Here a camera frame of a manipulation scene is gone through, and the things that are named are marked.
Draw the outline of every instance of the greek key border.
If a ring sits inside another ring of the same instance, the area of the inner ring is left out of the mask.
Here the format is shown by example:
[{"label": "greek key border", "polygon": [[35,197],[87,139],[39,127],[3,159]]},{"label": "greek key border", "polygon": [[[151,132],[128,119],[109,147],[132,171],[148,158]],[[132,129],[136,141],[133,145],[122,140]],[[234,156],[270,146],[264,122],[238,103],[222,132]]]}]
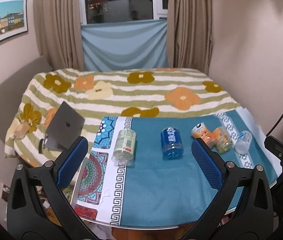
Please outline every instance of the greek key border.
[{"label": "greek key border", "polygon": [[[124,129],[130,129],[132,117],[127,117],[125,120]],[[123,210],[124,185],[125,185],[126,165],[119,163],[117,168],[115,192],[113,198],[112,214],[110,224],[120,225],[121,213]]]},{"label": "greek key border", "polygon": [[[220,123],[223,125],[223,127],[226,129],[228,132],[232,142],[233,142],[233,147],[235,146],[235,143],[237,142],[239,132],[233,122],[233,120],[226,114],[226,113],[218,113],[215,114],[215,117],[217,117],[220,121]],[[244,155],[240,155],[235,153],[237,160],[241,164],[242,168],[248,168],[248,169],[253,169],[254,168],[254,163],[251,159],[251,155],[249,152],[247,152]]]}]

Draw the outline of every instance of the clear plastic bottle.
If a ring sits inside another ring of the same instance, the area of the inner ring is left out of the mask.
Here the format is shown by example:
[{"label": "clear plastic bottle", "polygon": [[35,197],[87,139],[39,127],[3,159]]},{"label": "clear plastic bottle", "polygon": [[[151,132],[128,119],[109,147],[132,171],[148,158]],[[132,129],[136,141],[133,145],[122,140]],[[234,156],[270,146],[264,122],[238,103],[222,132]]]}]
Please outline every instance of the clear plastic bottle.
[{"label": "clear plastic bottle", "polygon": [[237,139],[235,144],[235,151],[240,154],[244,155],[248,152],[250,144],[252,140],[252,135],[248,131],[242,131]]},{"label": "clear plastic bottle", "polygon": [[112,156],[113,162],[128,163],[133,161],[135,141],[136,133],[133,130],[120,130]]},{"label": "clear plastic bottle", "polygon": [[216,139],[216,148],[220,154],[230,150],[233,144],[229,137],[229,134],[227,133],[224,127],[221,126],[221,127],[216,128],[212,132],[212,134],[214,135]]},{"label": "clear plastic bottle", "polygon": [[161,146],[164,160],[181,158],[184,148],[181,143],[179,130],[176,127],[167,127],[160,133]]}]

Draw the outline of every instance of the window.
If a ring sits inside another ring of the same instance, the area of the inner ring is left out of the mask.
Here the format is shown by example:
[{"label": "window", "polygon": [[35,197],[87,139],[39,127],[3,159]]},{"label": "window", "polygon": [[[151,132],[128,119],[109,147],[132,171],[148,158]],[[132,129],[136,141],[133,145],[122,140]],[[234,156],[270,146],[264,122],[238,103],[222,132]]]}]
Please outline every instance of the window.
[{"label": "window", "polygon": [[82,24],[167,17],[168,0],[79,0]]}]

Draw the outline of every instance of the picture frame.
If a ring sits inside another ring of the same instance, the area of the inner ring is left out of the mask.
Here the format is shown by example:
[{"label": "picture frame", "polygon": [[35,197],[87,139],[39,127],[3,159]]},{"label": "picture frame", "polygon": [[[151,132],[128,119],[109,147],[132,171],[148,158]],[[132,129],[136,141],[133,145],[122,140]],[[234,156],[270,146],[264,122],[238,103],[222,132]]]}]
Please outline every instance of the picture frame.
[{"label": "picture frame", "polygon": [[0,41],[25,32],[27,0],[0,0]]}]

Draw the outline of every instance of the blue gripper pad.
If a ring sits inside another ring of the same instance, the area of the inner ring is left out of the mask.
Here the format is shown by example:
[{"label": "blue gripper pad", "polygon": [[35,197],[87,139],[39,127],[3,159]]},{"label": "blue gripper pad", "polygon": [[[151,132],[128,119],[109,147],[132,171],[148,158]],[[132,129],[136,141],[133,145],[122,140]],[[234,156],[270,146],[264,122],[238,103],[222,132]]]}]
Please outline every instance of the blue gripper pad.
[{"label": "blue gripper pad", "polygon": [[196,159],[198,165],[200,166],[200,169],[204,173],[207,181],[209,182],[209,185],[216,189],[220,190],[223,182],[224,182],[224,176],[223,173],[226,174],[226,169],[224,167],[223,172],[218,168],[214,160],[211,158],[212,154],[217,154],[212,152],[209,147],[203,142],[202,139],[197,138],[193,140],[191,144],[191,153],[193,154],[194,158]]},{"label": "blue gripper pad", "polygon": [[68,150],[63,151],[56,159],[56,184],[58,189],[67,187],[80,164],[88,152],[88,141],[86,138],[79,136],[76,141],[69,147]]}]

